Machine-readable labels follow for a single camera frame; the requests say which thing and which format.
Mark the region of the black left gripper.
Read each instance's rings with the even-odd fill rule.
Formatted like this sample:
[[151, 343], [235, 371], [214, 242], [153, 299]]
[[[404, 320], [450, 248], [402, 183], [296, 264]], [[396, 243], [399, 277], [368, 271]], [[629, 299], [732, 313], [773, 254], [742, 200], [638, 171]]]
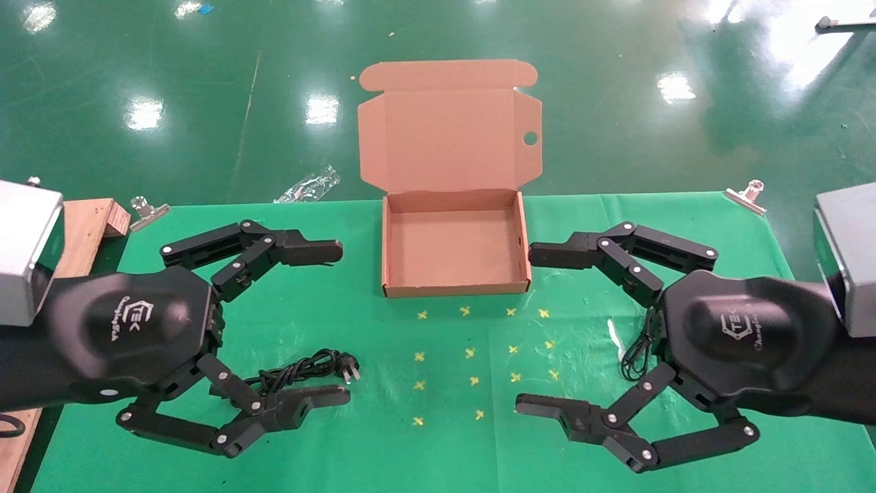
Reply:
[[[238, 457], [266, 434], [300, 428], [313, 409], [347, 405], [345, 385], [295, 384], [325, 377], [350, 383], [352, 355], [316, 353], [242, 379], [207, 355], [221, 346], [218, 301], [236, 299], [278, 264], [328, 266], [343, 254], [338, 240], [307, 240], [297, 229], [244, 220], [165, 244], [162, 259], [172, 268], [163, 271], [57, 279], [31, 325], [2, 327], [2, 411], [139, 396], [119, 412], [119, 427], [142, 439]], [[211, 277], [212, 287], [188, 271], [223, 260], [229, 264]], [[210, 427], [157, 412], [201, 374], [211, 395], [238, 409], [229, 423]]]

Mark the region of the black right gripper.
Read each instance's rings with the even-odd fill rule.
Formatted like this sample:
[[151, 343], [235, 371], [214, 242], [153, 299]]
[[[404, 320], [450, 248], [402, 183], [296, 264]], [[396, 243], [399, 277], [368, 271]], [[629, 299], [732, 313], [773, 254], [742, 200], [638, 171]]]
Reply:
[[[532, 266], [596, 268], [642, 307], [657, 305], [664, 283], [641, 261], [691, 274], [669, 286], [659, 302], [659, 356], [666, 363], [615, 403], [604, 408], [523, 393], [515, 411], [556, 420], [569, 441], [603, 446], [637, 474], [729, 455], [756, 442], [760, 431], [736, 407], [874, 425], [874, 339], [848, 334], [829, 288], [775, 277], [720, 277], [709, 272], [718, 258], [712, 246], [632, 222], [603, 233], [577, 231], [563, 243], [531, 243]], [[648, 442], [630, 422], [675, 386], [699, 409], [713, 409], [717, 426]]]

